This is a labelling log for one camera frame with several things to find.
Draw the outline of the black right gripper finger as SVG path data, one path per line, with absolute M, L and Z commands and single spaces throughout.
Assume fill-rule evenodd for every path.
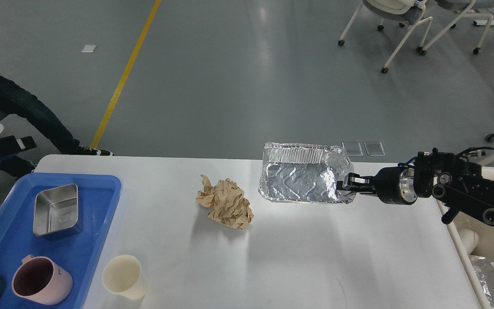
M 344 180 L 337 181 L 336 189 L 359 193 L 362 195 L 376 196 L 377 190 L 373 184 L 375 176 L 361 176 L 356 173 L 348 173 Z

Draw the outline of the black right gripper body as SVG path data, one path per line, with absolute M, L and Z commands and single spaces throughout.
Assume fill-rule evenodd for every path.
M 373 178 L 373 186 L 379 200 L 386 204 L 412 205 L 418 198 L 411 167 L 382 168 Z

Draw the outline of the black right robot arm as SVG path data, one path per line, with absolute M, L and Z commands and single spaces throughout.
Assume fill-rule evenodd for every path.
M 337 181 L 338 190 L 376 196 L 390 205 L 412 205 L 417 198 L 435 198 L 448 209 L 442 223 L 459 213 L 494 227 L 494 180 L 482 176 L 482 166 L 470 161 L 488 147 L 467 148 L 459 153 L 418 152 L 396 167 L 382 168 L 374 176 L 349 173 Z

